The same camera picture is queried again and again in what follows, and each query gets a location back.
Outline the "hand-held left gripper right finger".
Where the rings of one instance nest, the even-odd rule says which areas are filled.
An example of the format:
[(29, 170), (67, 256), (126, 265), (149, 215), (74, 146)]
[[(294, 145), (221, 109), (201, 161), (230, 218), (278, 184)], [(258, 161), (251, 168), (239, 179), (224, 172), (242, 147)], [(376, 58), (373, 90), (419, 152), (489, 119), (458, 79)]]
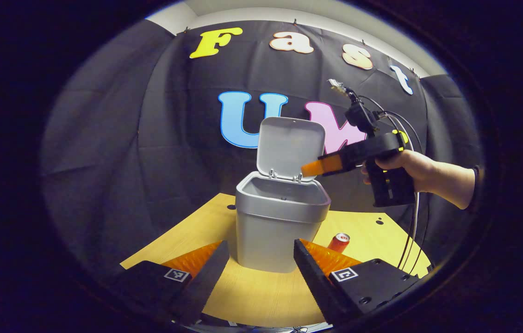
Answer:
[(382, 259), (361, 263), (307, 240), (294, 240), (293, 259), (325, 321), (334, 327), (395, 301), (419, 278)]

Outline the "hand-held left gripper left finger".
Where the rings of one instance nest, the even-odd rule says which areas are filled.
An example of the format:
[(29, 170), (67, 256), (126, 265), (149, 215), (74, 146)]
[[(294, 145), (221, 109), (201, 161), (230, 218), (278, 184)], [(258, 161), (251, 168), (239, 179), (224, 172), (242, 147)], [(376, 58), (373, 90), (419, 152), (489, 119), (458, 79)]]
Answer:
[(113, 280), (125, 304), (153, 321), (195, 324), (228, 263), (225, 240), (158, 264), (143, 260)]

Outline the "red pop can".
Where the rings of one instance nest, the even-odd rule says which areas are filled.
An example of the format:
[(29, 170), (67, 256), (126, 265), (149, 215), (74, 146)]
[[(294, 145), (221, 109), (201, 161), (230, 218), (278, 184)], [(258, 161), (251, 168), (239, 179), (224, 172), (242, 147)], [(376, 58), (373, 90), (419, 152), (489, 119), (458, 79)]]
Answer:
[(350, 243), (350, 236), (345, 233), (337, 233), (333, 236), (331, 239), (329, 245), (327, 248), (329, 250), (332, 250), (336, 253), (343, 253), (344, 249), (349, 245)]

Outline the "white desktop garbage bin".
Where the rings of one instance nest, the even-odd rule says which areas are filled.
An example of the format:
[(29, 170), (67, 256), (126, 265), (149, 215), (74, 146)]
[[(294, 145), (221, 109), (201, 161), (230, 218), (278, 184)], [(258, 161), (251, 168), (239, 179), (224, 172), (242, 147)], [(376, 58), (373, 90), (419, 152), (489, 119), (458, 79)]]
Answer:
[(329, 212), (331, 198), (301, 167), (323, 153), (321, 124), (268, 117), (260, 124), (257, 169), (236, 187), (237, 261), (250, 269), (295, 270), (294, 241), (311, 241)]

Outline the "wooden desktop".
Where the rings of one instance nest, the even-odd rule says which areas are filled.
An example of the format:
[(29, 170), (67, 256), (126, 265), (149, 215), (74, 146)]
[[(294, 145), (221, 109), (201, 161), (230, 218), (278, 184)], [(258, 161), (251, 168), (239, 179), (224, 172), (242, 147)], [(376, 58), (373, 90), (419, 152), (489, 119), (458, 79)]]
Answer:
[[(234, 246), (236, 212), (229, 209), (234, 202), (232, 195), (217, 194), (120, 265), (128, 269), (143, 260), (160, 264), (220, 240)], [(327, 246), (339, 232), (352, 238), (344, 254), (362, 262), (382, 259), (397, 265), (407, 239), (407, 232), (384, 213), (329, 211), (313, 241)], [(258, 327), (323, 322), (324, 317), (299, 270), (282, 274), (245, 268), (234, 259), (235, 249), (230, 252), (204, 314)]]

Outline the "black backdrop cloth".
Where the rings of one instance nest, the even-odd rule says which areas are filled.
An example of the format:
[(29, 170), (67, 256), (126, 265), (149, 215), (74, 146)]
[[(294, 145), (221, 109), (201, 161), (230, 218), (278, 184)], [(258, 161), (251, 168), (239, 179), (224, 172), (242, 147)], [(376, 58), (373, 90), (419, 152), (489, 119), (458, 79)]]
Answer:
[(327, 150), (363, 139), (336, 79), (407, 119), (416, 150), (484, 168), (471, 108), (445, 74), (419, 78), (397, 59), (307, 25), (236, 21), (171, 34), (143, 20), (71, 78), (45, 131), (45, 201), (88, 272), (121, 262), (255, 170), (247, 147), (265, 116), (320, 122)]

